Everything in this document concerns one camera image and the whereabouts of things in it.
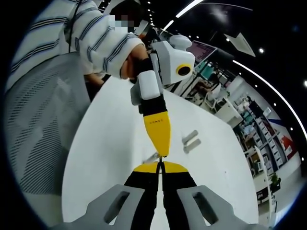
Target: ceiling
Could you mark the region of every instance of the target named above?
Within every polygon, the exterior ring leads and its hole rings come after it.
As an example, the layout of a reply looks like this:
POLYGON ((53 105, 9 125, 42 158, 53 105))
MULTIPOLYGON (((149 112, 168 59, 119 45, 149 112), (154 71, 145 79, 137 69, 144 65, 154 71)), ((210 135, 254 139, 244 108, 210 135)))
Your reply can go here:
MULTIPOLYGON (((306 38, 303 36, 305 12, 302 2, 263 0, 204 0, 190 11, 176 18, 176 15, 193 0, 140 0, 146 11, 146 19, 153 19, 156 27, 167 29, 172 34, 191 36, 216 46, 235 56, 235 60, 252 69, 273 85, 294 108, 307 129, 307 80, 305 61, 306 38), (224 34, 236 37, 242 33, 255 57, 239 52, 224 34)), ((242 77, 274 107, 298 146, 300 154, 307 159, 307 140, 288 106, 266 84, 242 67, 229 63, 225 67, 242 77)))

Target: white round table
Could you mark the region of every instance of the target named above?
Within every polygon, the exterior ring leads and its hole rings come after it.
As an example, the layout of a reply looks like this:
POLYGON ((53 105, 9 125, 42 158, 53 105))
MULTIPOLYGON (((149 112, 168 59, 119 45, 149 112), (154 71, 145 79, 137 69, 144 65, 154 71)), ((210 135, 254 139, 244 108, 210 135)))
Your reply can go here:
MULTIPOLYGON (((96 95, 74 137, 63 178, 64 222, 85 214, 87 205, 116 184, 124 184, 135 167, 153 153, 138 107, 130 101, 128 81, 110 78, 96 95)), ((171 121, 166 161, 183 165, 197 185, 206 185, 247 223, 258 223, 253 178, 231 127, 177 95, 165 91, 171 121), (198 130, 201 144, 189 154, 182 138, 198 130)), ((159 187, 151 229, 169 229, 159 187)))

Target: white striped sleeve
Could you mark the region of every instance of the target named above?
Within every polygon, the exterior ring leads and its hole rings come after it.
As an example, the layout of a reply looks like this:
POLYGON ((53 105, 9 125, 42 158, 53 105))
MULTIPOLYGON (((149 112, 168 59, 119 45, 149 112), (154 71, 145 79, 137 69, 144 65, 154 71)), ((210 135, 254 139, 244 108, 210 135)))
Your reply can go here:
POLYGON ((115 30, 110 22, 111 16, 103 15, 93 1, 82 4, 73 25, 71 45, 96 69, 119 77, 122 64, 142 41, 132 33, 115 30))

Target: hair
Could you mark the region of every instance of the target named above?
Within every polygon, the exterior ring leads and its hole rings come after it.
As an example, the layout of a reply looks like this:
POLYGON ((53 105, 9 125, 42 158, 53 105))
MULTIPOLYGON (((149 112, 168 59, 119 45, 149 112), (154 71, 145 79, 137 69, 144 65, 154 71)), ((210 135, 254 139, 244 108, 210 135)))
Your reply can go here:
POLYGON ((110 14, 115 15, 116 20, 121 20, 122 15, 128 15, 129 21, 134 21, 139 26, 145 15, 144 8, 134 0, 124 0, 115 6, 110 14))
POLYGON ((211 81, 213 84, 218 84, 218 83, 219 83, 219 78, 217 77, 216 74, 214 74, 214 75, 211 77, 210 81, 211 81))

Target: yellow camera ring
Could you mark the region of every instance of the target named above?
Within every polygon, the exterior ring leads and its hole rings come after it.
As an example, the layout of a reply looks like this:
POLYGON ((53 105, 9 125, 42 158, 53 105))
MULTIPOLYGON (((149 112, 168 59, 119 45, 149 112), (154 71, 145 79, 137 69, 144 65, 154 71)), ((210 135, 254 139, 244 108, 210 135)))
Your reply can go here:
POLYGON ((191 72, 191 66, 188 64, 182 64, 177 67, 176 73, 180 76, 186 76, 191 72))

